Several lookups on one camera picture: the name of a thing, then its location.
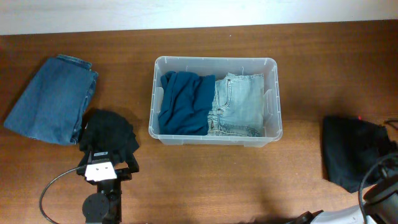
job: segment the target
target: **white wall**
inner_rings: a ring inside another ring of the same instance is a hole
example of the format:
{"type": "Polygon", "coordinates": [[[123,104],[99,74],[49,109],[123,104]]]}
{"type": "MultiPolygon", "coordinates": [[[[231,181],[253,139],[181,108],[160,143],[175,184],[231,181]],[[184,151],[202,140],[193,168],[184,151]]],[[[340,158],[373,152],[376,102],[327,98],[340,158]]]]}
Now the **white wall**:
{"type": "Polygon", "coordinates": [[[398,19],[398,0],[0,0],[0,34],[398,19]]]}

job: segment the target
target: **black garment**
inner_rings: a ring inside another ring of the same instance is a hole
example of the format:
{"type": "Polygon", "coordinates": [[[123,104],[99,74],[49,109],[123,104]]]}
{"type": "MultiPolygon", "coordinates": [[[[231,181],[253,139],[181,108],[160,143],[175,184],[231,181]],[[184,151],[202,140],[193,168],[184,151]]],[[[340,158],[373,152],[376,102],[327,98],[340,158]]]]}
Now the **black garment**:
{"type": "Polygon", "coordinates": [[[80,151],[85,153],[79,166],[87,163],[90,151],[108,152],[113,165],[135,162],[132,153],[139,148],[132,125],[117,113],[96,110],[88,121],[80,141],[80,151]]]}
{"type": "MultiPolygon", "coordinates": [[[[365,173],[379,157],[388,154],[393,145],[385,127],[336,116],[327,116],[323,120],[323,160],[329,181],[350,193],[358,191],[365,173]]],[[[379,180],[379,173],[374,170],[365,187],[379,180]]]]}

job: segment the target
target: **plastic storage bin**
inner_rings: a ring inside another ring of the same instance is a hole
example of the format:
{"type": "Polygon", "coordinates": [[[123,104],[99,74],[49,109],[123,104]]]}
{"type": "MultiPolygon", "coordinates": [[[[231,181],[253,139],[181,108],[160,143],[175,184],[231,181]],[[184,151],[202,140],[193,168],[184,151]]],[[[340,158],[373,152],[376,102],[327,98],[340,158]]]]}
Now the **plastic storage bin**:
{"type": "Polygon", "coordinates": [[[161,56],[155,61],[152,103],[150,106],[149,134],[167,145],[222,144],[262,147],[282,137],[277,65],[272,58],[202,58],[161,56]],[[223,79],[226,74],[264,74],[264,137],[235,136],[184,136],[159,134],[158,115],[164,90],[160,77],[168,71],[195,72],[199,76],[216,75],[223,79]]]}

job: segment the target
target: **wooden table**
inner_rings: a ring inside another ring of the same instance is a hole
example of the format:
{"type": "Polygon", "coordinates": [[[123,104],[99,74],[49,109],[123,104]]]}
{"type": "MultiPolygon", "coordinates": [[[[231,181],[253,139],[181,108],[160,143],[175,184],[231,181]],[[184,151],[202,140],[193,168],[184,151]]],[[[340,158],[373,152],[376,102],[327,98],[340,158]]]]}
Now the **wooden table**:
{"type": "MultiPolygon", "coordinates": [[[[237,223],[356,205],[356,194],[325,180],[320,121],[326,114],[375,123],[398,117],[398,21],[16,35],[0,37],[0,46],[2,122],[46,58],[93,63],[99,80],[90,108],[125,116],[141,146],[141,171],[122,185],[124,223],[237,223]],[[152,139],[152,79],[161,55],[274,58],[282,139],[263,148],[152,139]]],[[[83,153],[3,127],[0,145],[1,222],[45,223],[41,191],[83,153]]],[[[44,208],[60,223],[83,223],[81,205],[95,191],[70,174],[49,189],[44,208]]]]}

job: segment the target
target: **folded jeans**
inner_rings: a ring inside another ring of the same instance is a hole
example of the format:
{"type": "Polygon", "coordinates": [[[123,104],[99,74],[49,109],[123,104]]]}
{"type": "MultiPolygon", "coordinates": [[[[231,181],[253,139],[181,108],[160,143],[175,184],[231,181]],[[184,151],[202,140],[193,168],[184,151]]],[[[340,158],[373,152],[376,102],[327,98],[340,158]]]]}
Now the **folded jeans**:
{"type": "Polygon", "coordinates": [[[264,75],[234,75],[216,81],[209,136],[264,135],[264,75]]]}
{"type": "Polygon", "coordinates": [[[97,77],[89,62],[67,55],[49,58],[14,105],[4,127],[49,143],[76,144],[97,77]]]}

